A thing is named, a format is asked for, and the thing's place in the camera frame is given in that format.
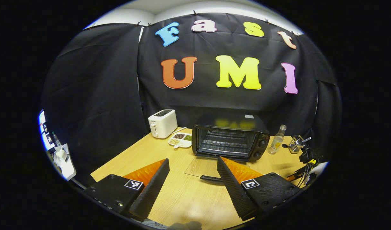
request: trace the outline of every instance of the wooden table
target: wooden table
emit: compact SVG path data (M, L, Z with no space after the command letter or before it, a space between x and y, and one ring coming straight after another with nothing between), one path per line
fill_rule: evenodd
M180 132L191 133L186 128ZM203 230L224 229L242 224L230 196L223 184L213 184L189 174L192 167L197 167L193 160L196 157L189 148L173 149L166 139L158 139L147 134L141 140L114 157L112 160L91 173L99 181L109 174L125 176L156 161L168 158L170 172L148 216L150 220L171 226L179 222L186 224L198 221ZM291 137L285 137L284 144L289 144ZM304 166L298 154L291 154L288 149L280 147L270 155L267 151L261 159L247 163L251 169L262 173L275 172L283 178Z

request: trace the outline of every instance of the oven control knob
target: oven control knob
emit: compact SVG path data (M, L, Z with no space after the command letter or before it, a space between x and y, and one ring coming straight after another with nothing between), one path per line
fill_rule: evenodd
M254 158L258 158L258 159L259 159L260 156L261 156L261 153L260 153L260 152L255 152L255 153L253 153L253 157L254 157Z
M263 141L261 141L261 142L258 144L258 146L262 148L262 147L265 147L266 144L267 144L267 142L263 140Z

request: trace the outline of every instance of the ceiling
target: ceiling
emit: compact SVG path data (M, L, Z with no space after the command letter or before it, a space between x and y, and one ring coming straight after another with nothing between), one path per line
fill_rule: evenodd
M165 11L166 9L173 8L175 6L180 6L184 4L190 4L190 3L196 3L196 2L211 2L211 0L135 0L131 1L129 3L126 3L124 5L121 5L119 8L122 9L138 9L143 10L152 14L158 14L160 12ZM250 0L223 0L223 1L217 1L217 2L233 2L233 3L239 3L244 4L247 6L252 6L258 9L265 10L267 8L263 7L259 3L255 3L254 1Z

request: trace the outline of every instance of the hand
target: hand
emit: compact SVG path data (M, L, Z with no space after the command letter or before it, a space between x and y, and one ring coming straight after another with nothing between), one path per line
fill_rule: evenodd
M201 230L201 223L198 221L191 221L186 224L174 223L169 226L167 230Z

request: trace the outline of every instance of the white toaster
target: white toaster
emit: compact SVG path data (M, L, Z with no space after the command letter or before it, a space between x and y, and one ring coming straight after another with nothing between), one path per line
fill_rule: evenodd
M164 109L148 118L153 137L166 138L177 128L175 110Z

